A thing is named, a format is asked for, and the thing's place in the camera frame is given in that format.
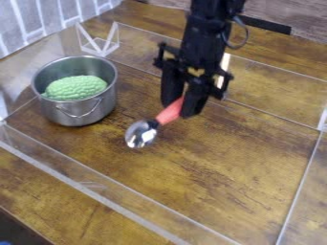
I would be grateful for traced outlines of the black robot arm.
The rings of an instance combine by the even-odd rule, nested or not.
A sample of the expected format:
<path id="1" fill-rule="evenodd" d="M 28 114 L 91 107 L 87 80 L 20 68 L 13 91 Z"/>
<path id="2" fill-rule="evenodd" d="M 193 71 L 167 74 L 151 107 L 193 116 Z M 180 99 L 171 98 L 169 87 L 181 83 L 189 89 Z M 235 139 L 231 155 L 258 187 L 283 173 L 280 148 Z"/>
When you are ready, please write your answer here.
<path id="1" fill-rule="evenodd" d="M 210 97 L 222 100 L 234 75 L 222 68 L 224 49 L 239 49 L 228 42 L 231 22 L 235 21 L 250 36 L 239 14 L 247 0 L 192 0 L 179 48 L 159 44 L 153 65 L 163 70 L 161 104 L 168 107 L 183 98 L 179 116 L 198 115 Z"/>

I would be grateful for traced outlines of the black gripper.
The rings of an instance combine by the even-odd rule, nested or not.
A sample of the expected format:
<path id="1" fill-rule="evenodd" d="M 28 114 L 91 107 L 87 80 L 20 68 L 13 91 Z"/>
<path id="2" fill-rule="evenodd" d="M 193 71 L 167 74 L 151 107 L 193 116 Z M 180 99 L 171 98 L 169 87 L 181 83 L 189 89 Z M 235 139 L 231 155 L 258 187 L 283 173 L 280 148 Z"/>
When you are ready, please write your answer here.
<path id="1" fill-rule="evenodd" d="M 231 32 L 224 13 L 191 13 L 179 48 L 159 44 L 153 65 L 163 70 L 161 104 L 168 107 L 184 95 L 180 116 L 185 119 L 202 112 L 210 96 L 223 98 L 232 75 L 222 68 Z"/>

